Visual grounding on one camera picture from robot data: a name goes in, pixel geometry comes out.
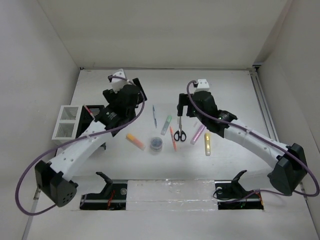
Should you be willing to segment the blue ballpoint pen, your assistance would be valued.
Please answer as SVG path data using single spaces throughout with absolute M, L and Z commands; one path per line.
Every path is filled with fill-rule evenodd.
M 158 125 L 157 125 L 156 110 L 154 105 L 152 105 L 152 114 L 153 114 L 154 126 L 157 129 Z

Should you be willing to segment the pink red marker pen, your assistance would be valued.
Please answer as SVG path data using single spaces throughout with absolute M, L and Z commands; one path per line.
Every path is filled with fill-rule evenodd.
M 84 104 L 83 107 L 85 108 L 85 110 L 88 112 L 88 114 L 92 117 L 93 120 L 95 120 L 95 116 L 93 115 L 93 113 L 91 112 L 91 110 Z

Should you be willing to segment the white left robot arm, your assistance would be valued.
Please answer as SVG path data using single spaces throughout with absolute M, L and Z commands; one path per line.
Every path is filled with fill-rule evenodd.
M 136 109 L 147 100 L 138 78 L 127 81 L 120 90 L 107 89 L 102 94 L 108 105 L 87 129 L 60 154 L 48 162 L 40 160 L 34 167 L 38 188 L 57 207 L 67 205 L 75 197 L 78 184 L 72 178 L 78 169 L 95 150 L 135 121 L 139 117 Z

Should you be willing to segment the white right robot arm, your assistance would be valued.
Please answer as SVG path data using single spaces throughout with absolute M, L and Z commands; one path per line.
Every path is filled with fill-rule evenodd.
M 211 133 L 239 144 L 264 160 L 271 168 L 267 177 L 271 185 L 280 193 L 291 196 L 295 188 L 307 174 L 299 164 L 299 159 L 307 165 L 304 149 L 294 143 L 291 146 L 274 141 L 259 132 L 250 130 L 237 116 L 218 109 L 210 92 L 198 91 L 194 94 L 181 93 L 178 97 L 177 115 L 196 117 Z

